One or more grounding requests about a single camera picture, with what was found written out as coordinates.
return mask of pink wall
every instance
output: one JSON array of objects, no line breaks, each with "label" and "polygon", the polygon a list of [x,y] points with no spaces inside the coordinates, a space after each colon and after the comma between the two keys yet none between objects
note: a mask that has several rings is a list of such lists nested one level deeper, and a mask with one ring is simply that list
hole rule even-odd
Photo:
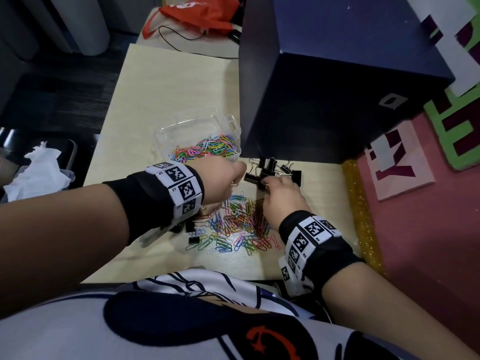
[{"label": "pink wall", "polygon": [[391,282],[480,353],[480,165],[449,168],[429,120],[413,120],[435,183],[377,200],[358,166]]}]

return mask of dark floor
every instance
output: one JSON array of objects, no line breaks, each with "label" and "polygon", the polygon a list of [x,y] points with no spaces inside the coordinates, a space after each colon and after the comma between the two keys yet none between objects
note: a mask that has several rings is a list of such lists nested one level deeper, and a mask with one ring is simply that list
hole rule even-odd
[{"label": "dark floor", "polygon": [[113,33],[109,49],[98,56],[40,51],[0,116],[0,127],[74,140],[77,179],[72,187],[81,187],[128,46],[136,39]]}]

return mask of gold glitter strip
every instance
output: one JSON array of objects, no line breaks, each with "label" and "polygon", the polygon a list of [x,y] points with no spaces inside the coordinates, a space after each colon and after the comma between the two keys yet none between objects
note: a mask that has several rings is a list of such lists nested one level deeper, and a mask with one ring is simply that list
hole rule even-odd
[{"label": "gold glitter strip", "polygon": [[357,161],[346,160],[342,169],[362,257],[377,273],[387,277]]}]

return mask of pile of paper clips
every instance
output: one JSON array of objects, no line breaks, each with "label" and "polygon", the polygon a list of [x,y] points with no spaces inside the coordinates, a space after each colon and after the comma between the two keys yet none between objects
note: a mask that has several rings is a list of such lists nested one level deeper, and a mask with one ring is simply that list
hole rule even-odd
[{"label": "pile of paper clips", "polygon": [[[262,199],[233,195],[210,218],[197,223],[204,223],[195,227],[193,233],[200,237],[200,242],[189,244],[185,250],[203,250],[209,247],[207,253],[211,254],[238,252],[244,248],[249,256],[273,247],[280,250],[277,238],[274,235],[268,236],[270,226],[263,215]],[[203,227],[212,232],[207,235]]]},{"label": "pile of paper clips", "polygon": [[228,135],[220,134],[215,137],[208,137],[199,141],[195,146],[172,150],[168,154],[170,160],[179,163],[187,163],[191,160],[206,156],[231,157],[237,153],[237,147]]}]

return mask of black cable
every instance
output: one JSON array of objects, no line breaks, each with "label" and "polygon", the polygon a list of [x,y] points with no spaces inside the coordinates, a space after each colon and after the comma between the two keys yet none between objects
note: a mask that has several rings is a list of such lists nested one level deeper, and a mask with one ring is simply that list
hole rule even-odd
[{"label": "black cable", "polygon": [[[162,35],[162,33],[160,32],[160,28],[169,29],[169,30],[173,31],[175,34],[181,36],[183,39],[185,39],[185,40],[190,40],[190,41],[191,41],[191,40],[201,39],[201,38],[203,38],[203,37],[207,34],[207,32],[204,30],[204,31],[203,31],[203,34],[202,34],[201,36],[199,36],[199,37],[197,37],[197,38],[189,39],[189,38],[183,36],[182,34],[180,34],[177,30],[174,30],[174,29],[172,29],[172,28],[170,28],[170,27],[168,27],[168,26],[165,26],[165,25],[160,25],[160,26],[158,27],[158,29],[157,29],[159,35],[162,37],[162,39],[165,41],[165,43],[167,43],[169,46],[171,46],[171,47],[172,47],[173,49],[175,49],[177,52],[182,52],[182,50],[177,49],[177,48],[175,48],[172,44],[170,44],[170,43],[168,42],[168,40],[165,39],[165,37],[164,37],[164,36]],[[225,60],[237,60],[237,59],[238,59],[238,57],[229,57],[229,56],[208,55],[208,54],[200,54],[200,53],[190,53],[190,54],[196,54],[196,55],[198,55],[198,56],[205,56],[205,57],[223,58],[223,59],[225,59]]]}]

